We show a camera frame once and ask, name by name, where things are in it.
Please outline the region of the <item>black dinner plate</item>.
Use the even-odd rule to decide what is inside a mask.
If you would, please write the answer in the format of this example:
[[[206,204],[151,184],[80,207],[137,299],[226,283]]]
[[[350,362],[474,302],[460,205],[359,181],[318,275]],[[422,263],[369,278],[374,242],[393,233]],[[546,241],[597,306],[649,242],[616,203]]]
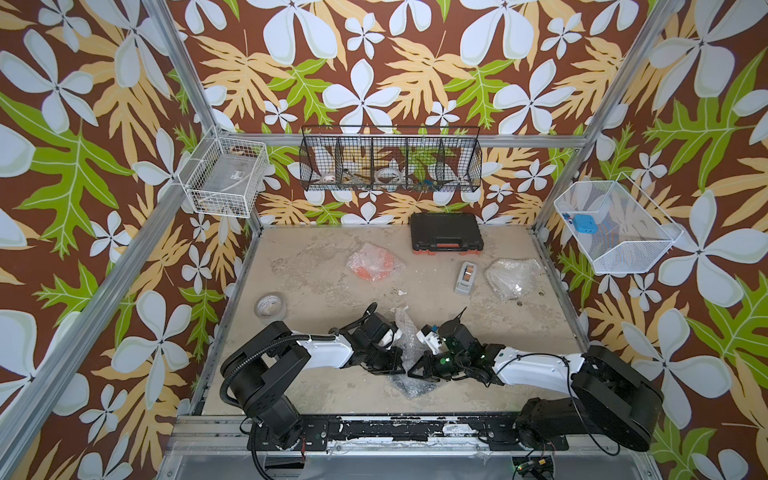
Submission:
[[[415,399],[436,390],[440,384],[428,382],[422,379],[415,379],[406,374],[398,374],[390,377],[393,386],[399,390],[407,399]]]

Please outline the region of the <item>orange plastic plate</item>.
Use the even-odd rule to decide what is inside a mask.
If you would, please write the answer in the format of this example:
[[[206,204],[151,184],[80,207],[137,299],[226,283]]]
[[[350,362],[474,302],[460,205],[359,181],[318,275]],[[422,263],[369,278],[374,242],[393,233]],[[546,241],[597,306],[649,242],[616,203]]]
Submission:
[[[390,253],[360,253],[350,259],[350,268],[361,279],[379,281],[397,270],[397,260]]]

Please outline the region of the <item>clear bubble wrap sheet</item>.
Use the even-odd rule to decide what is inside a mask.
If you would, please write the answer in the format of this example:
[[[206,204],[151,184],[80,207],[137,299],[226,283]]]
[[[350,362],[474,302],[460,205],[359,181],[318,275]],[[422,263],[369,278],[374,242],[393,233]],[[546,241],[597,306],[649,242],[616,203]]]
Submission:
[[[347,267],[359,278],[376,282],[399,275],[405,264],[390,250],[365,243],[347,260]]]

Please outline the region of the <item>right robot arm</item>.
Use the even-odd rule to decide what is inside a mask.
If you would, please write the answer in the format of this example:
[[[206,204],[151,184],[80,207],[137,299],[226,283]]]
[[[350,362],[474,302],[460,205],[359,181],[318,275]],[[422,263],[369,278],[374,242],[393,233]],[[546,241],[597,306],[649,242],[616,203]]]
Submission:
[[[584,353],[526,352],[480,342],[454,318],[426,326],[417,338],[424,354],[407,374],[428,382],[473,379],[486,387],[533,386],[561,398],[531,398],[517,414],[518,441],[541,448],[555,437],[604,435],[619,447],[649,450],[664,396],[644,375],[610,350]]]

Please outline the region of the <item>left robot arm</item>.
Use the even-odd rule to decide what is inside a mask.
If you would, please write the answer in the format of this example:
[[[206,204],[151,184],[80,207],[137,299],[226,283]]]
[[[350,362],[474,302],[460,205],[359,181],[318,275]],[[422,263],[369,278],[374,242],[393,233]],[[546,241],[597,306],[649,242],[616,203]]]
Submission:
[[[286,396],[304,370],[360,367],[372,375],[405,372],[402,331],[376,312],[372,303],[363,315],[327,334],[306,334],[283,321],[267,325],[227,357],[220,373],[219,398],[238,407],[280,449],[294,447],[303,433],[303,418]]]

